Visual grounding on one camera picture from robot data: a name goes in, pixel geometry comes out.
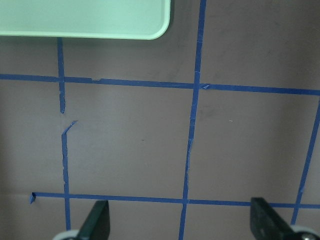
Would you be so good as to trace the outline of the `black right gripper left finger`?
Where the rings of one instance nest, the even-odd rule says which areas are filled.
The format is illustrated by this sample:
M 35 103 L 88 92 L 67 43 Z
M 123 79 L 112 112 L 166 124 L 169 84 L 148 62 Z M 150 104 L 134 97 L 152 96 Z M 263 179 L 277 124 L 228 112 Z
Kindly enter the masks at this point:
M 97 200 L 81 226 L 78 240 L 108 240 L 110 236 L 110 210 L 107 200 Z

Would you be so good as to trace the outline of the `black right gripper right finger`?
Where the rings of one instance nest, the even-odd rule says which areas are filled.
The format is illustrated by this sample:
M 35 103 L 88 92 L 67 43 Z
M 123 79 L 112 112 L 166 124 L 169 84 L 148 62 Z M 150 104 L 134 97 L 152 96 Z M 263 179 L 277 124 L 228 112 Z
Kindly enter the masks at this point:
M 297 240 L 298 235 L 262 197 L 250 200 L 250 230 L 256 240 Z

